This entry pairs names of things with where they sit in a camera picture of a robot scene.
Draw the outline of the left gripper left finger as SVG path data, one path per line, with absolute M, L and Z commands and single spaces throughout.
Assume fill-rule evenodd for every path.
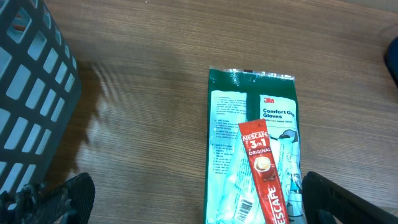
M 26 184 L 15 194 L 1 194 L 1 223 L 86 224 L 94 200 L 95 185 L 86 172 L 50 190 L 44 184 Z

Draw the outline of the green 3M gloves packet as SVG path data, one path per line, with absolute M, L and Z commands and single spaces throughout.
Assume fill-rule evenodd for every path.
M 287 129 L 296 131 L 300 149 L 295 78 L 278 73 L 211 68 L 204 223 L 217 223 L 224 182 L 236 143 L 241 140 L 238 124 L 256 119 L 266 121 L 269 137 L 278 138 Z

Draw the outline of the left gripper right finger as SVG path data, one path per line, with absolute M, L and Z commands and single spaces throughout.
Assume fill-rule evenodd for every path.
M 316 172 L 302 181 L 302 197 L 308 224 L 390 224 L 397 217 L 351 193 Z

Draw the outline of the red Nescafe coffee sachet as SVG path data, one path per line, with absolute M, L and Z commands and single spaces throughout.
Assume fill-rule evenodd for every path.
M 238 126 L 266 223 L 289 224 L 266 121 L 258 119 Z

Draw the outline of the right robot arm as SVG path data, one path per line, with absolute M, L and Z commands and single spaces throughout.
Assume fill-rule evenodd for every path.
M 394 83 L 398 86 L 398 37 L 388 45 L 384 54 L 384 62 Z

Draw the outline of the mint green wipes packet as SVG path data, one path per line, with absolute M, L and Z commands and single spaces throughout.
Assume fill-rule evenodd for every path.
M 278 138 L 270 137 L 277 173 L 290 223 L 306 223 L 302 205 L 301 171 L 299 169 L 299 135 L 287 129 Z M 232 163 L 218 204 L 217 223 L 264 223 L 264 216 L 254 185 L 248 157 L 242 140 L 238 140 Z

